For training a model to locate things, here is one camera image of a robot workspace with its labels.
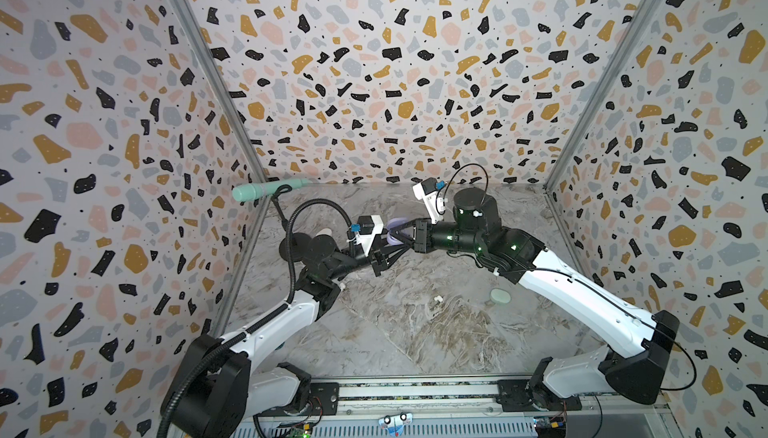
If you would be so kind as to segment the mint green charging case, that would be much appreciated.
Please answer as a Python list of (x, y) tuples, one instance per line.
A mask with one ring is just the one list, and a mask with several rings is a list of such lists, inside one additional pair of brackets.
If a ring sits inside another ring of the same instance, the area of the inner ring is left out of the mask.
[(506, 305), (511, 302), (511, 294), (506, 290), (494, 288), (490, 292), (490, 299), (495, 304)]

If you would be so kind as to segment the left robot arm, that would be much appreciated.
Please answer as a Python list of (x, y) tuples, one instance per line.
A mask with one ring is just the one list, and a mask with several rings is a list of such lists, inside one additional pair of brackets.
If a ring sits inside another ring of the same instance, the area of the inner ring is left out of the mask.
[(301, 412), (310, 375), (288, 363), (266, 372), (257, 367), (333, 307), (340, 280), (367, 267), (381, 274), (409, 249), (381, 235), (345, 250), (328, 235), (300, 245), (304, 267), (288, 299), (219, 338), (204, 334), (192, 342), (163, 400), (157, 436), (176, 427), (191, 437), (229, 437), (246, 416), (271, 409)]

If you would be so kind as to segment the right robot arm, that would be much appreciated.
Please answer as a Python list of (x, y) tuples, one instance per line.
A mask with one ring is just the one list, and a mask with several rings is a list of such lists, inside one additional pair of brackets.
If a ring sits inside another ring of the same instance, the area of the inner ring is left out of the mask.
[(641, 405), (657, 401), (680, 325), (674, 315), (652, 314), (614, 296), (541, 240), (504, 226), (496, 200), (481, 189), (455, 195), (449, 222), (443, 219), (445, 208), (436, 192), (414, 193), (428, 217), (393, 226), (390, 236), (416, 253), (441, 250), (468, 256), (478, 267), (558, 305), (603, 341), (592, 352), (542, 359), (526, 385), (532, 406), (562, 410), (570, 399), (603, 393)]

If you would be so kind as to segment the black microphone stand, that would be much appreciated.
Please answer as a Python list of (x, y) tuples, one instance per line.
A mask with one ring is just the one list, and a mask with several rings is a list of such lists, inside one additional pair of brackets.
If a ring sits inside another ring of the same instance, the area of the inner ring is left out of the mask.
[[(291, 191), (292, 189), (290, 187), (284, 186), (271, 197), (271, 202), (281, 220), (281, 225), (284, 231), (287, 231), (289, 220), (281, 208), (280, 197)], [(305, 252), (308, 250), (310, 241), (311, 237), (305, 233), (294, 233), (291, 239), (284, 237), (279, 245), (279, 255), (286, 262), (301, 262), (305, 256)]]

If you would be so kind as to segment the mint green microphone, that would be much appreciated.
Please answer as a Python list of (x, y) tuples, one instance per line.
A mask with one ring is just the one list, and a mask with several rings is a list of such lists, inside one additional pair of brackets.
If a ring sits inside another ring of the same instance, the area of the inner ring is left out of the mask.
[(249, 183), (235, 187), (232, 192), (232, 198), (240, 203), (259, 200), (263, 197), (272, 196), (281, 187), (288, 186), (292, 190), (303, 188), (312, 183), (309, 179), (287, 179), (265, 183)]

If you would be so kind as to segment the left corner aluminium profile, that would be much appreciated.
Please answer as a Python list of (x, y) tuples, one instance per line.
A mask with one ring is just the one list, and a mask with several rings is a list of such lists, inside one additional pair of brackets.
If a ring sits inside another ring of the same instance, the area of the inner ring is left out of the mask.
[(206, 77), (206, 80), (210, 84), (214, 97), (218, 100), (218, 103), (222, 107), (222, 113), (228, 120), (232, 132), (238, 141), (240, 148), (242, 149), (246, 160), (249, 165), (249, 169), (255, 176), (254, 180), (257, 182), (266, 182), (266, 175), (264, 169), (259, 161), (259, 158), (254, 150), (249, 136), (243, 126), (241, 119), (239, 118), (233, 99), (231, 98), (226, 84), (219, 73), (217, 67), (214, 64), (213, 56), (210, 52), (207, 43), (204, 40), (198, 21), (194, 16), (187, 0), (169, 0), (174, 13), (176, 13), (180, 26), (187, 37), (192, 51), (197, 58), (197, 61)]

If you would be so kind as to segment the corner aluminium profile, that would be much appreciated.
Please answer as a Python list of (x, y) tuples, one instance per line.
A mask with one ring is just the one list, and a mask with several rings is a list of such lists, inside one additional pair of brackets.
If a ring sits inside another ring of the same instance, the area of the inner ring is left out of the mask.
[(239, 118), (233, 99), (231, 98), (226, 84), (219, 73), (217, 67), (214, 64), (213, 56), (210, 52), (207, 43), (204, 40), (198, 21), (194, 16), (187, 0), (169, 0), (174, 13), (176, 13), (180, 26), (187, 37), (192, 51), (197, 58), (197, 61), (206, 77), (206, 80), (210, 84), (214, 97), (218, 100), (218, 103), (222, 107), (222, 113), (228, 120), (232, 132), (238, 141), (240, 148), (242, 149), (246, 160), (249, 165), (249, 169), (255, 176), (254, 180), (257, 182), (266, 182), (266, 175), (264, 169), (259, 161), (259, 158), (254, 150), (249, 136), (243, 126), (241, 119)]
[(634, 47), (650, 28), (650, 22), (661, 2), (662, 0), (641, 0), (639, 3), (632, 22), (628, 25), (626, 33), (623, 35), (602, 76), (598, 80), (594, 92), (569, 134), (562, 153), (546, 181), (545, 190), (548, 195), (551, 195), (557, 189), (558, 183), (572, 166), (573, 158), (580, 147), (580, 143), (585, 139), (596, 120), (601, 104), (611, 91), (614, 82), (619, 78), (621, 71), (629, 62)]

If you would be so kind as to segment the small toy car sticker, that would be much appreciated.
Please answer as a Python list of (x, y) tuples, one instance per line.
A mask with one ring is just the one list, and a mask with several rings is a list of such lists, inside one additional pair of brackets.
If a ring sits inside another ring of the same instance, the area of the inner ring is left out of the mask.
[(404, 434), (405, 426), (411, 424), (412, 421), (413, 415), (406, 412), (398, 415), (386, 415), (378, 420), (378, 424), (391, 437), (401, 437)]

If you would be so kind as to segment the right corner aluminium profile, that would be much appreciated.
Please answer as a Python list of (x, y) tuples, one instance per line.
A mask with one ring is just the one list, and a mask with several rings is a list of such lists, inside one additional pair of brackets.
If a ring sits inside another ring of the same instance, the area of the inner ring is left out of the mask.
[(594, 92), (569, 134), (562, 153), (546, 181), (545, 190), (548, 195), (551, 195), (557, 189), (558, 183), (572, 166), (573, 158), (580, 147), (580, 143), (585, 139), (596, 120), (601, 104), (611, 91), (614, 82), (619, 78), (621, 71), (629, 62), (634, 47), (650, 28), (650, 22), (661, 2), (662, 0), (641, 0), (639, 3), (632, 22), (628, 25), (626, 33), (623, 35), (602, 76), (598, 80)]

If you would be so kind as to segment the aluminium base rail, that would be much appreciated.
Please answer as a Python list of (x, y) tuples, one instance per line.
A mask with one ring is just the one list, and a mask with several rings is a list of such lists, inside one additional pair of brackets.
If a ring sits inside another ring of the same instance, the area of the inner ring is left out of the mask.
[(325, 378), (310, 386), (311, 410), (247, 417), (237, 437), (391, 437), (386, 415), (409, 412), (401, 437), (679, 437), (659, 400), (640, 405), (619, 395), (570, 398), (538, 409), (524, 376)]

